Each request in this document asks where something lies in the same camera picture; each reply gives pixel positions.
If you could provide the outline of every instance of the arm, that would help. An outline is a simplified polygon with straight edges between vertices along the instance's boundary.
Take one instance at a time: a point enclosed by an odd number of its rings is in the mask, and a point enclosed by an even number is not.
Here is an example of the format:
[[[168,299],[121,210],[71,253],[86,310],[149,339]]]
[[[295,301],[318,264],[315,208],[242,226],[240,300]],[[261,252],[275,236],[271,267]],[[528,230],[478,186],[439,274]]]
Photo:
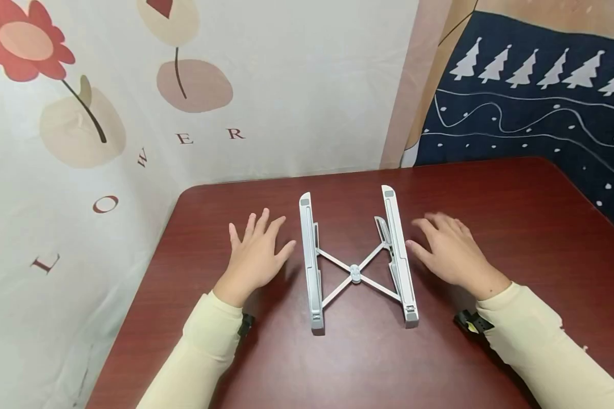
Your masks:
[[[274,220],[266,230],[268,215],[265,208],[256,224],[255,214],[250,215],[243,241],[230,223],[229,266],[213,291],[198,301],[138,409],[208,407],[218,379],[234,359],[243,303],[275,277],[296,244],[290,241],[275,255],[277,232],[285,217]]]
[[[432,253],[414,241],[407,247],[441,279],[478,299],[478,313],[494,326],[484,333],[491,348],[541,408],[614,408],[614,379],[566,335],[551,307],[489,264],[461,221],[427,214],[413,224],[426,234]]]

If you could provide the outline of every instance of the cream long-sleeve shirt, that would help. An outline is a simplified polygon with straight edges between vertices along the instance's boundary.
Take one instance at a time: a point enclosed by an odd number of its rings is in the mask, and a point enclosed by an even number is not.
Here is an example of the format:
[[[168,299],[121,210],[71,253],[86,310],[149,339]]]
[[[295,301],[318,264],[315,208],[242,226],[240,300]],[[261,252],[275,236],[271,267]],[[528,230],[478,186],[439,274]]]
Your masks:
[[[527,287],[513,283],[478,302],[494,326],[485,336],[543,409],[614,409],[614,379],[564,331],[562,319]],[[239,342],[242,310],[202,296],[183,336],[138,409],[206,409]]]

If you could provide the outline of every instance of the blue curtain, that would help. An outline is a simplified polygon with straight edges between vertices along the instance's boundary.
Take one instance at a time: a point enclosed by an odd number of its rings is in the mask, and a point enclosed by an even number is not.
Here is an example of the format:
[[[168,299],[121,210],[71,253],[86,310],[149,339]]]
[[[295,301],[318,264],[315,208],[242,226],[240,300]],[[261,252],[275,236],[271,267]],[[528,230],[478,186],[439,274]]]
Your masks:
[[[472,15],[415,165],[505,156],[552,161],[614,223],[613,39]]]

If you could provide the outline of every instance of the foldable laptop stand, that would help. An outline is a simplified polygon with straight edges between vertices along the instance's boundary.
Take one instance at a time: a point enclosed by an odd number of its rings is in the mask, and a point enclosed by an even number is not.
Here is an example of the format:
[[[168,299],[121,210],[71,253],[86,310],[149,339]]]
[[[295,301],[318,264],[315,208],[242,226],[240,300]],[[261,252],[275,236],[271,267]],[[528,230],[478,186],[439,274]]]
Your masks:
[[[407,252],[405,240],[403,238],[403,228],[400,223],[398,213],[398,202],[396,192],[389,186],[382,185],[382,198],[386,208],[387,221],[375,216],[377,233],[380,235],[380,244],[366,257],[361,264],[347,266],[332,255],[320,249],[318,239],[318,223],[314,222],[312,216],[312,195],[307,192],[300,197],[300,227],[302,227],[302,248],[305,257],[305,272],[307,274],[307,293],[309,298],[310,320],[312,332],[320,333],[325,329],[323,320],[323,310],[332,300],[349,285],[350,283],[359,284],[362,281],[376,290],[387,294],[397,300],[403,306],[405,315],[405,327],[413,328],[418,326],[418,309],[416,309],[416,297],[414,296],[414,286],[412,276],[407,262]],[[362,270],[382,249],[389,250],[391,262],[389,271],[393,279],[396,292],[382,287],[382,285],[362,275]],[[337,266],[349,272],[349,276],[333,290],[329,296],[323,299],[321,290],[321,271],[318,268],[316,257],[318,255],[327,258]]]

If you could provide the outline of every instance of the dark red tabletop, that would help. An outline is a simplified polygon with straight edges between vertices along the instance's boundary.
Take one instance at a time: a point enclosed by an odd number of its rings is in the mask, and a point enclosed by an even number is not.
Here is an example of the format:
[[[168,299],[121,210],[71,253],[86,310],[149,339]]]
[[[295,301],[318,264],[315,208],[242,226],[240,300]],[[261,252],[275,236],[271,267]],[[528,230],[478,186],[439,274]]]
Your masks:
[[[213,408],[528,408],[527,389],[480,337],[453,322],[472,305],[412,263],[420,313],[405,329],[397,302],[364,284],[325,310],[325,336],[310,331],[298,199],[312,193],[320,246],[358,264],[378,244],[381,185],[396,190],[405,237],[411,218],[444,211],[471,228],[485,255],[528,285],[614,377],[614,227],[538,158],[197,186],[184,192],[107,359],[89,409],[134,408],[181,336],[203,293],[227,266],[228,223],[251,211],[286,215],[278,249],[298,240],[278,278],[247,306],[257,317]],[[346,273],[319,258],[323,296]],[[364,269],[392,289],[385,251]]]

